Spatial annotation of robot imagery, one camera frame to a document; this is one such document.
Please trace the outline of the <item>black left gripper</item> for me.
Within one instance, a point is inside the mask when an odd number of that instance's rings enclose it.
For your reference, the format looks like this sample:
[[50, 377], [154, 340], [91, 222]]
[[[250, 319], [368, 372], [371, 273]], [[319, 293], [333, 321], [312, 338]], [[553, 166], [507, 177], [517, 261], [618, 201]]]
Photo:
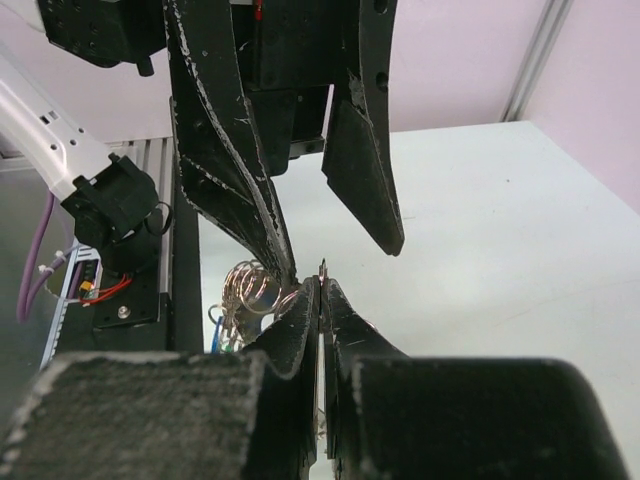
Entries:
[[389, 125], [396, 9], [375, 0], [163, 4], [182, 191], [284, 287], [296, 283], [296, 265], [268, 174], [301, 155], [324, 152], [330, 189], [386, 254], [403, 248]]

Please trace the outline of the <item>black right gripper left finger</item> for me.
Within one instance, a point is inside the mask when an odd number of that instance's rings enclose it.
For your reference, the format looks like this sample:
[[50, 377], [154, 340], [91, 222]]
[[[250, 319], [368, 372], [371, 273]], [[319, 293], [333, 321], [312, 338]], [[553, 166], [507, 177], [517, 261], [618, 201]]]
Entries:
[[319, 281], [235, 353], [74, 352], [1, 442], [5, 479], [305, 479], [317, 456]]

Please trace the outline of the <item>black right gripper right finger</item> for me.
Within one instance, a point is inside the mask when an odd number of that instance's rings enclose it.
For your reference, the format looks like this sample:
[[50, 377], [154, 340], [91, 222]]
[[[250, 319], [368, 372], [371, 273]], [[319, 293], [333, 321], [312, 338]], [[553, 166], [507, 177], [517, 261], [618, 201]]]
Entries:
[[625, 479], [597, 396], [549, 358], [412, 357], [321, 289], [327, 453], [340, 479]]

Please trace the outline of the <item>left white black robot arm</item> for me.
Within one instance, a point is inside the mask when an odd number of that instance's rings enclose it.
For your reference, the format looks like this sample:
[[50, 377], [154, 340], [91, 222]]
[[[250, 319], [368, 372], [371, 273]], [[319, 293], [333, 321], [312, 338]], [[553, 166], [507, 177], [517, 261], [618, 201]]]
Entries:
[[[167, 58], [165, 129], [174, 183], [201, 216], [246, 248], [280, 284], [296, 264], [273, 180], [321, 154], [329, 188], [377, 245], [405, 236], [390, 157], [393, 1], [9, 1], [51, 50], [96, 68], [134, 65], [139, 91], [112, 79], [87, 90], [94, 117], [115, 99], [124, 138], [157, 112], [154, 60]], [[113, 151], [88, 116], [53, 97], [8, 45], [1, 48], [1, 135], [26, 157], [116, 275], [149, 268], [167, 225], [156, 171]]]

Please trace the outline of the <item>metal keyring with coloured tags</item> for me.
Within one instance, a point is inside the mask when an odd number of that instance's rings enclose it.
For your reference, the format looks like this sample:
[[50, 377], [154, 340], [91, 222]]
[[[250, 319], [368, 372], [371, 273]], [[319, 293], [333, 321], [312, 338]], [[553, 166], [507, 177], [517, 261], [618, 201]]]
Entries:
[[227, 274], [219, 308], [216, 332], [243, 343], [232, 353], [212, 346], [225, 369], [214, 415], [223, 430], [253, 444], [313, 451], [323, 347], [330, 456], [363, 454], [377, 444], [381, 428], [365, 378], [393, 348], [335, 280], [320, 273], [283, 287], [257, 261], [244, 261]]

